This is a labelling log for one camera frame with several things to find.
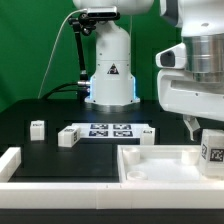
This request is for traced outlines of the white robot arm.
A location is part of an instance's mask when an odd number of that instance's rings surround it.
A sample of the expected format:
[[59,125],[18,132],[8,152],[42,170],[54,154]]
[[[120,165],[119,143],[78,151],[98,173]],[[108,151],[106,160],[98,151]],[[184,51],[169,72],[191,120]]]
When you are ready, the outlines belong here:
[[[143,14],[154,0],[72,0],[85,31],[95,28],[96,71],[90,79],[93,106],[118,110],[137,103],[130,74],[130,37],[114,21]],[[159,52],[159,103],[181,114],[192,132],[197,119],[224,122],[224,0],[159,0],[160,15],[181,29],[182,42]]]

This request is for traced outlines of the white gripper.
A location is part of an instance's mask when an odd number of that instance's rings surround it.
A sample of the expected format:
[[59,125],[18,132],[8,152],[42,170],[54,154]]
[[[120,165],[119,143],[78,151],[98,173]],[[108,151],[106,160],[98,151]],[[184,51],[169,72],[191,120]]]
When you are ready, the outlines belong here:
[[184,70],[161,69],[157,76],[159,103],[165,111],[183,114],[190,139],[200,139],[196,117],[224,121],[224,83],[200,83]]

